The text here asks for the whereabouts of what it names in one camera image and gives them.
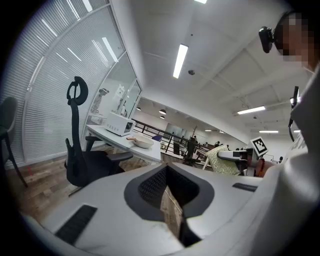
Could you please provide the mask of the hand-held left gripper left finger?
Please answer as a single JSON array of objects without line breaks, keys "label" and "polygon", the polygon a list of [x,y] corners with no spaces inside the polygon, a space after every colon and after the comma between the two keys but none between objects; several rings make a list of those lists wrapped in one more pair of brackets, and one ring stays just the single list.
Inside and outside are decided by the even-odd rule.
[{"label": "hand-held left gripper left finger", "polygon": [[[184,246],[166,223],[142,219],[128,207],[124,197],[127,183],[152,168],[149,165],[96,180],[69,197],[41,223],[28,215],[23,219],[36,237],[59,256],[173,255]],[[83,205],[97,210],[75,244],[70,245],[56,232]]]}]

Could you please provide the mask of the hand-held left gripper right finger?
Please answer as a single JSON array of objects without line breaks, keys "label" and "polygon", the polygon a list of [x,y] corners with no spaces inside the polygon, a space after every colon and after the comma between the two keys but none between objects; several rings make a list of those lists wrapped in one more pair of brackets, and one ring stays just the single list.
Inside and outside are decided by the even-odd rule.
[{"label": "hand-held left gripper right finger", "polygon": [[261,178],[167,164],[167,185],[182,209],[179,241],[190,247],[226,224],[253,196]]}]

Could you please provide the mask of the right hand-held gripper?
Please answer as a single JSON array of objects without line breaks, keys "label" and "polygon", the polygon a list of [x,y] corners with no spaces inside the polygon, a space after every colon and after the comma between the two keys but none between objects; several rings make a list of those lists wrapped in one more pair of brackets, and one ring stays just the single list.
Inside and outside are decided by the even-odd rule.
[{"label": "right hand-held gripper", "polygon": [[255,176],[257,165],[263,156],[268,152],[267,146],[262,137],[256,137],[249,141],[244,150],[239,151],[219,151],[217,157],[228,161],[246,161],[246,168],[243,170],[245,176]]}]

